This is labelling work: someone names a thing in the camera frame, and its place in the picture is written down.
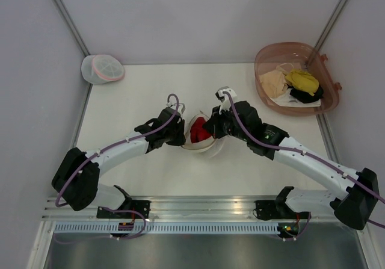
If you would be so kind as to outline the red bra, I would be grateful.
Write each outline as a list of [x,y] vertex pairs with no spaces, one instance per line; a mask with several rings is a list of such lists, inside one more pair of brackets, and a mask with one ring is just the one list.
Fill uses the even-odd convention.
[[203,127],[205,123],[206,120],[203,117],[198,117],[192,124],[190,129],[190,141],[192,143],[199,143],[211,138],[211,134]]

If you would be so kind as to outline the beige round mesh laundry bag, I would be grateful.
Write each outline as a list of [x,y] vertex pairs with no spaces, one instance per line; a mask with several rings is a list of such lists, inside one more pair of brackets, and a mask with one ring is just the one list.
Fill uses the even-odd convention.
[[214,156],[218,155],[219,152],[222,150],[226,139],[215,139],[214,137],[211,136],[211,138],[201,141],[199,143],[192,143],[190,141],[190,129],[194,121],[198,117],[203,117],[206,121],[209,120],[209,117],[204,114],[202,111],[199,111],[198,114],[196,114],[187,124],[187,127],[185,129],[185,138],[186,142],[182,146],[183,149],[192,152],[192,153],[198,153],[201,154],[207,158],[213,158]]

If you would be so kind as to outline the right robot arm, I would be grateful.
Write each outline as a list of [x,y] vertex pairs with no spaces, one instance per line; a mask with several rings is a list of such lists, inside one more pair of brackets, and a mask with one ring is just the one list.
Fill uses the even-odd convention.
[[325,189],[282,189],[274,200],[256,201],[260,220],[306,218],[310,213],[335,216],[344,225],[362,230],[371,222],[379,201],[377,175],[370,169],[357,171],[308,150],[289,134],[264,123],[246,101],[228,110],[215,107],[203,125],[214,138],[232,136],[246,143],[255,154],[285,164],[308,176]]

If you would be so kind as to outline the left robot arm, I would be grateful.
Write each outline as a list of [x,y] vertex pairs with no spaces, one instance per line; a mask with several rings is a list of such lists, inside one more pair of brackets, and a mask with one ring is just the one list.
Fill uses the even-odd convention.
[[126,218],[131,213],[130,195],[118,185],[101,184],[100,177],[163,144],[183,146],[184,110],[183,104],[166,107],[157,118],[137,126],[126,138],[103,149],[88,152],[77,147],[70,149],[52,180],[52,187],[58,193],[56,207],[69,206],[81,211],[92,205],[110,209],[117,218]]

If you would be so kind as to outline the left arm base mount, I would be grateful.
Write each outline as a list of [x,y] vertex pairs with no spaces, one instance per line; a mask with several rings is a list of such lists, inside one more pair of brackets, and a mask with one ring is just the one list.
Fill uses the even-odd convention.
[[150,201],[133,199],[118,185],[107,186],[99,184],[96,197],[91,205],[98,205],[96,218],[98,219],[133,219],[141,217],[131,211],[136,211],[149,217]]

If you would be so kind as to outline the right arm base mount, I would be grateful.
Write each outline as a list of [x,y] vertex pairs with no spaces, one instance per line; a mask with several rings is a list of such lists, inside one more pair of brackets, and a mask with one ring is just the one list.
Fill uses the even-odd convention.
[[284,187],[276,198],[268,200],[255,200],[254,212],[258,220],[306,220],[309,212],[293,211],[287,204],[288,194],[294,190],[294,187]]

